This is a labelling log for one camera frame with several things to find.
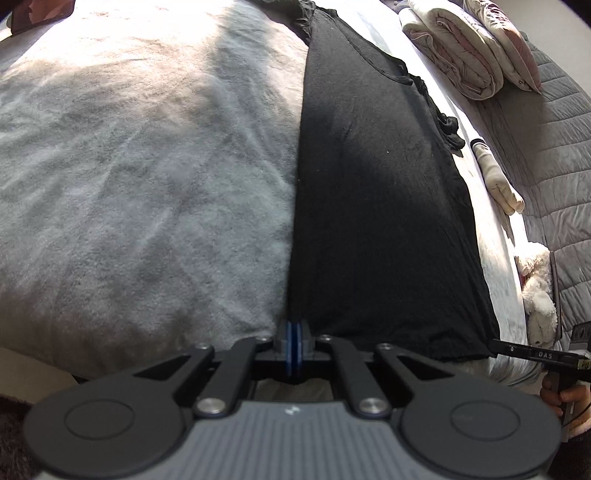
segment metal screw head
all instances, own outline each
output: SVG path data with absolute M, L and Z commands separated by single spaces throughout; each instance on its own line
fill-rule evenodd
M 202 398 L 197 402 L 197 409 L 202 413 L 214 415 L 226 409 L 226 402 L 220 398 Z
M 378 414 L 388 409 L 388 404 L 381 398 L 364 398 L 359 402 L 359 409 L 363 413 Z

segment dark carpet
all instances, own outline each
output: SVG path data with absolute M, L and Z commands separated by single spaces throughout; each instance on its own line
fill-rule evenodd
M 22 438 L 30 405 L 0 396 L 0 480 L 29 480 L 37 472 Z

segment white bedsheet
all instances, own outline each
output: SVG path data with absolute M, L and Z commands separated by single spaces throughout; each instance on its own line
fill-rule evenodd
M 521 215 L 515 213 L 506 217 L 486 191 L 480 168 L 469 146 L 470 140 L 479 137 L 478 132 L 482 132 L 476 109 L 413 46 L 402 32 L 398 15 L 379 0 L 318 0 L 316 4 L 323 8 L 334 8 L 364 38 L 384 52 L 404 60 L 408 71 L 425 81 L 439 109 L 458 118 L 459 134 L 466 140 L 466 146 L 462 149 L 462 157 L 454 155 L 454 160 L 470 190 L 480 260 L 499 322 L 501 339 L 527 344 L 521 286 L 513 259 L 514 243 L 509 238 L 513 236 L 515 242 L 527 242 L 527 236 Z M 527 382 L 540 371 L 539 364 L 506 356 L 468 362 L 460 367 L 506 385 Z

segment pillow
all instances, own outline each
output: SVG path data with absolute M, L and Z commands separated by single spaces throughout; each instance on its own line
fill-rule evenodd
M 476 18 L 471 17 L 469 14 L 465 13 L 464 10 L 462 10 L 462 13 L 465 15 L 463 18 L 465 18 L 466 22 L 474 27 L 490 48 L 492 54 L 499 62 L 499 66 L 501 67 L 505 78 L 521 90 L 530 91 L 530 87 L 515 69 L 514 62 L 509 58 L 509 55 L 507 55 L 501 42 L 499 42 Z
M 522 90 L 540 92 L 540 72 L 527 43 L 497 4 L 490 0 L 464 0 L 464 10 L 479 19 L 499 41 L 511 59 L 522 82 L 515 83 Z

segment white fluffy fabric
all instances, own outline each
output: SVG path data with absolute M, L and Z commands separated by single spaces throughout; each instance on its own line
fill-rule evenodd
M 530 345 L 548 348 L 554 344 L 558 319 L 552 298 L 550 251 L 542 244 L 527 242 L 516 250 L 517 269 L 525 277 L 523 305 L 528 315 Z

